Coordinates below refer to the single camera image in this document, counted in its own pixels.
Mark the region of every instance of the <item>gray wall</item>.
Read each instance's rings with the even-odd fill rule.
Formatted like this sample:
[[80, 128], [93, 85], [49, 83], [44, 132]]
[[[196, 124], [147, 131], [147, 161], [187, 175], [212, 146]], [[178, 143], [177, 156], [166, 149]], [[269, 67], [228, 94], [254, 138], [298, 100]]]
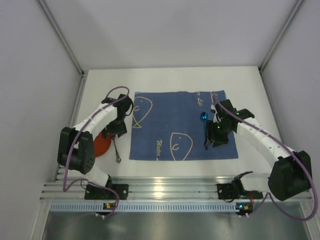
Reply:
[[286, 142], [311, 155], [320, 194], [320, 1], [305, 1], [263, 76]]
[[0, 239], [27, 239], [79, 82], [35, 0], [0, 1]]
[[259, 66], [296, 0], [46, 0], [85, 69]]

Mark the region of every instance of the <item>white table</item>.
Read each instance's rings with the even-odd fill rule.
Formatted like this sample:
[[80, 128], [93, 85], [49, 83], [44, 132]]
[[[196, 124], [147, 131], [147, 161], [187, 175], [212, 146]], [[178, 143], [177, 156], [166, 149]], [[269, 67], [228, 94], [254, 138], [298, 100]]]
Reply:
[[[90, 70], [88, 72], [77, 123], [89, 116], [117, 86], [127, 86], [130, 98], [135, 92], [198, 92], [225, 90], [226, 96], [238, 110], [247, 108], [261, 125], [279, 137], [267, 95], [256, 66], [187, 67]], [[110, 96], [118, 98], [124, 90]], [[271, 171], [262, 156], [246, 140], [235, 135], [238, 159], [196, 161], [130, 160], [132, 115], [126, 117], [128, 133], [116, 139], [122, 162], [116, 163], [115, 149], [96, 158], [97, 165], [114, 177], [217, 177], [235, 176], [245, 171]]]

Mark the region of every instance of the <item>blue placemat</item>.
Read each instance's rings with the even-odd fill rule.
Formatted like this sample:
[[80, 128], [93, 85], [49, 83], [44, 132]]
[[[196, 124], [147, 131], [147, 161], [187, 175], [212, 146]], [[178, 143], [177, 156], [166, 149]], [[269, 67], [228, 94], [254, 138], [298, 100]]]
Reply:
[[[224, 91], [215, 92], [220, 100]], [[200, 114], [210, 112], [211, 93], [136, 92], [134, 96], [130, 159], [149, 161], [190, 161], [238, 158], [235, 137], [215, 148], [204, 147], [205, 125]]]

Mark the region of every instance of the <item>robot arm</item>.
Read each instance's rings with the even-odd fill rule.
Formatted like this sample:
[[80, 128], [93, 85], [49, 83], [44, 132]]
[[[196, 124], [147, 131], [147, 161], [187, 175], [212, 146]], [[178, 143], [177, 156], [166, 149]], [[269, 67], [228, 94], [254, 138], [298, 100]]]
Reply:
[[102, 132], [104, 138], [107, 134], [118, 135], [127, 133], [124, 122], [126, 112], [133, 107], [132, 100], [127, 96], [123, 100], [107, 107], [115, 99], [106, 97], [98, 108], [81, 123], [74, 127], [65, 127], [60, 134], [57, 162], [66, 166], [68, 152], [77, 133], [86, 125], [78, 138], [78, 145], [73, 149], [69, 169], [77, 170], [85, 175], [85, 178], [100, 186], [106, 186], [110, 176], [103, 172], [96, 164], [94, 139]]
[[[234, 132], [246, 139], [261, 153], [263, 159], [272, 169], [271, 172], [246, 172], [236, 176], [234, 186], [238, 195], [244, 195], [245, 192], [250, 191], [271, 192], [277, 199], [284, 201], [310, 189], [310, 183], [303, 170], [285, 149], [268, 137], [266, 134], [268, 132], [263, 129], [250, 111], [247, 109], [237, 110], [228, 99], [220, 103], [234, 115], [258, 129], [238, 121], [216, 104], [211, 107], [211, 111], [215, 113], [213, 121], [206, 122], [205, 146], [211, 143], [213, 143], [213, 147], [227, 144], [228, 134]], [[305, 151], [295, 152], [291, 148], [289, 149], [311, 175], [310, 156]]]

